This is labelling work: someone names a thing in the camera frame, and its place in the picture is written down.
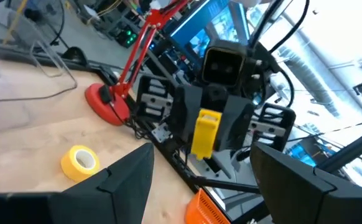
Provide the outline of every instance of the yellow tape roll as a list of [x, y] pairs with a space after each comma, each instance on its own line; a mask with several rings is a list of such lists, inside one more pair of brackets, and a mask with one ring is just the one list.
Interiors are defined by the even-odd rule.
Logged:
[[61, 159], [63, 173], [70, 179], [81, 182], [100, 169], [96, 154], [85, 146], [73, 146]]

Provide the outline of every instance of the yellow block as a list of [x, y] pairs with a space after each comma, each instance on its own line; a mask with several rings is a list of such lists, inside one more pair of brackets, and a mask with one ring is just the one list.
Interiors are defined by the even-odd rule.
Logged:
[[73, 146], [61, 159], [63, 173], [81, 182], [100, 170], [98, 156], [86, 146]]
[[222, 113], [201, 109], [196, 120], [191, 153], [197, 159], [211, 158]]

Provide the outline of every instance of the computer screen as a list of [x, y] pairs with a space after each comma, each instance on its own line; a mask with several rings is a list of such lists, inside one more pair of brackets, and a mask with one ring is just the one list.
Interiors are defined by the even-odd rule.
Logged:
[[222, 39], [248, 43], [246, 9], [230, 0], [207, 0], [180, 21], [170, 33], [176, 44], [200, 62], [211, 40]]

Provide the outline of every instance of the bolt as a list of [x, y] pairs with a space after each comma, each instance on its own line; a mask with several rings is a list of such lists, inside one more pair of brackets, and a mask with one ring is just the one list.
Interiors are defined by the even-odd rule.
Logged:
[[251, 77], [252, 77], [253, 79], [259, 79], [259, 78], [260, 78], [260, 74], [253, 74], [253, 75], [251, 75]]

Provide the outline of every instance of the wooden table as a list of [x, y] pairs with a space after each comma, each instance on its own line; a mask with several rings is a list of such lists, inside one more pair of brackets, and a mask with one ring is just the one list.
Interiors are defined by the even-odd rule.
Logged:
[[[44, 68], [47, 74], [58, 72]], [[94, 150], [107, 167], [144, 140], [127, 127], [115, 127], [88, 106], [85, 89], [101, 82], [93, 73], [71, 71], [78, 88], [47, 100], [0, 102], [0, 192], [62, 191], [75, 183], [60, 167], [76, 144]], [[0, 98], [44, 96], [72, 86], [65, 74], [45, 76], [30, 65], [0, 61]], [[192, 191], [158, 150], [143, 223], [184, 223]]]

